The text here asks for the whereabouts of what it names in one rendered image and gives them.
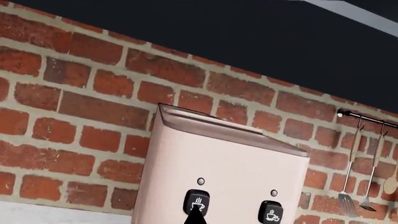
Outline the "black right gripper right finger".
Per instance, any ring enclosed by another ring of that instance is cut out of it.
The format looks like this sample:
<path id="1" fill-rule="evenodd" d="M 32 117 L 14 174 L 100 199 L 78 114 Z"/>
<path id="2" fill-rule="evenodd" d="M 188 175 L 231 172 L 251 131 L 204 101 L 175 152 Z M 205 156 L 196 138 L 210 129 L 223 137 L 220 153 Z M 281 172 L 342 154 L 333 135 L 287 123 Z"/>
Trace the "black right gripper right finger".
<path id="1" fill-rule="evenodd" d="M 195 207 L 195 224 L 207 224 L 199 207 Z"/>

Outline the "black single cup button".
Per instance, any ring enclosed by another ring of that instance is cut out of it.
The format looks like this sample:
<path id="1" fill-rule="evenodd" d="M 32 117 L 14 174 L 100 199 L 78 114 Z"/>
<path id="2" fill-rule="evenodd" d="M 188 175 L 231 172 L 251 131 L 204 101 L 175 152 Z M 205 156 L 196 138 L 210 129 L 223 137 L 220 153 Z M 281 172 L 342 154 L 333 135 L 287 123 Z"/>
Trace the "black single cup button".
<path id="1" fill-rule="evenodd" d="M 210 194 L 204 190 L 191 189 L 185 195 L 183 202 L 183 211 L 189 214 L 194 206 L 199 208 L 203 216 L 207 214 L 208 206 L 210 204 Z"/>

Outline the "beige coffee machine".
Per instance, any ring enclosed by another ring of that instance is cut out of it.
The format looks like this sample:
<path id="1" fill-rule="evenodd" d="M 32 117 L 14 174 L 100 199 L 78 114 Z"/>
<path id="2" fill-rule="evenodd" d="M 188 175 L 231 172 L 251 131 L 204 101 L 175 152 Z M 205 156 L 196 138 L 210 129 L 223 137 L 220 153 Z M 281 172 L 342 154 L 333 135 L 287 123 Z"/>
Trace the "beige coffee machine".
<path id="1" fill-rule="evenodd" d="M 307 151 L 261 130 L 159 104 L 131 224 L 184 224 L 188 190 L 204 190 L 207 224 L 262 224 L 263 201 L 294 224 L 310 161 Z"/>

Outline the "black double cup button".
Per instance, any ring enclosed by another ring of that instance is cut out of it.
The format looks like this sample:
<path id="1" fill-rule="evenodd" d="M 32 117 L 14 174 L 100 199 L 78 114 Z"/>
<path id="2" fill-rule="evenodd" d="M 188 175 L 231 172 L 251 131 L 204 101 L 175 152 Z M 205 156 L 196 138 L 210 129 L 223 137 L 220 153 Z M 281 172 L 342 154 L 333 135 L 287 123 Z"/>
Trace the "black double cup button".
<path id="1" fill-rule="evenodd" d="M 259 208 L 258 221 L 262 224 L 280 224 L 284 209 L 275 201 L 263 201 Z"/>

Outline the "metal slotted turner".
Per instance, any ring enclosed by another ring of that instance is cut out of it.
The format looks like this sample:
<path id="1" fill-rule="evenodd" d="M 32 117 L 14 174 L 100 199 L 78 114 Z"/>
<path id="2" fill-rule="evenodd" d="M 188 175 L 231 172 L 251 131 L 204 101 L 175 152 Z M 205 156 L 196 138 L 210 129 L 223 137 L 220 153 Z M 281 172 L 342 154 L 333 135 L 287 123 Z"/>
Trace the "metal slotted turner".
<path id="1" fill-rule="evenodd" d="M 354 135 L 354 140 L 351 146 L 350 155 L 349 155 L 349 162 L 348 168 L 345 175 L 345 182 L 343 184 L 342 191 L 338 194 L 338 201 L 340 208 L 343 211 L 343 214 L 347 217 L 357 217 L 355 205 L 353 199 L 347 194 L 346 188 L 348 185 L 351 169 L 353 162 L 356 158 L 356 153 L 358 151 L 358 147 L 361 141 L 361 130 L 357 129 Z"/>

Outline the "small metal slotted spatula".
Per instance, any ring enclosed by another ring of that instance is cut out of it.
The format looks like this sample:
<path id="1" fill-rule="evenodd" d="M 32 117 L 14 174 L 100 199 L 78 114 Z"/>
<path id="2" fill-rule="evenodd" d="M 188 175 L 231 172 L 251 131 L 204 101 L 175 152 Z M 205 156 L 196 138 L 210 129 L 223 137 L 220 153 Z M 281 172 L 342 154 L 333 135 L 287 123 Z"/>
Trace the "small metal slotted spatula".
<path id="1" fill-rule="evenodd" d="M 366 194 L 365 194 L 365 197 L 363 198 L 362 202 L 359 204 L 359 206 L 361 208 L 363 208 L 365 210 L 368 210 L 370 212 L 375 212 L 376 211 L 370 205 L 369 192 L 370 192 L 370 189 L 371 189 L 371 184 L 372 184 L 372 181 L 373 181 L 373 177 L 374 177 L 374 173 L 375 173 L 376 167 L 379 164 L 379 160 L 380 160 L 381 152 L 382 152 L 382 149 L 383 149 L 383 145 L 384 145 L 384 136 L 380 135 L 379 139 L 378 139 L 377 148 L 376 148 L 376 150 L 374 152 L 374 156 L 373 156 L 373 167 L 372 167 L 370 178 L 368 180 L 368 186 L 367 186 L 367 189 L 366 189 Z"/>

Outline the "wooden spoon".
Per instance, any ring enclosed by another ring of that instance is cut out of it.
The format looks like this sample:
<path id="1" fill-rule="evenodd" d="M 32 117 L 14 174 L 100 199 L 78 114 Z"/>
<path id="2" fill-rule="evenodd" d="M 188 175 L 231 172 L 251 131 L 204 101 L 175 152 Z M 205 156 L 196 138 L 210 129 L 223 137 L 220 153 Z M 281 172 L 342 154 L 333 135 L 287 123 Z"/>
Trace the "wooden spoon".
<path id="1" fill-rule="evenodd" d="M 388 179 L 383 183 L 383 191 L 385 194 L 393 194 L 397 188 L 397 173 L 393 173 Z"/>

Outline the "dark wall cabinet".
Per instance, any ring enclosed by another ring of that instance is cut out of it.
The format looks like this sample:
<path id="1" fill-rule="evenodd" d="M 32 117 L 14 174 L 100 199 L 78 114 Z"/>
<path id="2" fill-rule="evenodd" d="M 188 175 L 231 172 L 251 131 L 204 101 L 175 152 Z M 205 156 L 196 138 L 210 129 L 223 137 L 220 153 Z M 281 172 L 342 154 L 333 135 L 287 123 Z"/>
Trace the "dark wall cabinet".
<path id="1" fill-rule="evenodd" d="M 398 113 L 398 27 L 299 0 L 8 0 Z"/>

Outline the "black utensil rail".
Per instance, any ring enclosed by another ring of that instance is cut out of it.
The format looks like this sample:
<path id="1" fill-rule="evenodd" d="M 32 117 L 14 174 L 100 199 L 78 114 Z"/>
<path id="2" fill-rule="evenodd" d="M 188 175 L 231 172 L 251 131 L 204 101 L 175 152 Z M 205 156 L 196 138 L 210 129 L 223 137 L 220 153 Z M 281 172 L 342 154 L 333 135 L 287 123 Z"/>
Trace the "black utensil rail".
<path id="1" fill-rule="evenodd" d="M 370 121 L 372 123 L 383 124 L 384 126 L 389 126 L 389 127 L 398 129 L 398 124 L 390 123 L 388 121 L 384 121 L 383 119 L 377 119 L 377 118 L 369 117 L 369 116 L 366 116 L 366 115 L 363 115 L 363 114 L 360 114 L 360 113 L 354 113 L 354 112 L 352 112 L 350 110 L 345 110 L 343 108 L 339 108 L 337 110 L 337 112 L 336 112 L 336 115 L 338 117 L 340 117 L 340 118 L 342 118 L 344 116 L 346 116 L 346 117 L 355 117 L 355 118 L 362 119 L 362 120 L 365 120 L 365 121 Z"/>

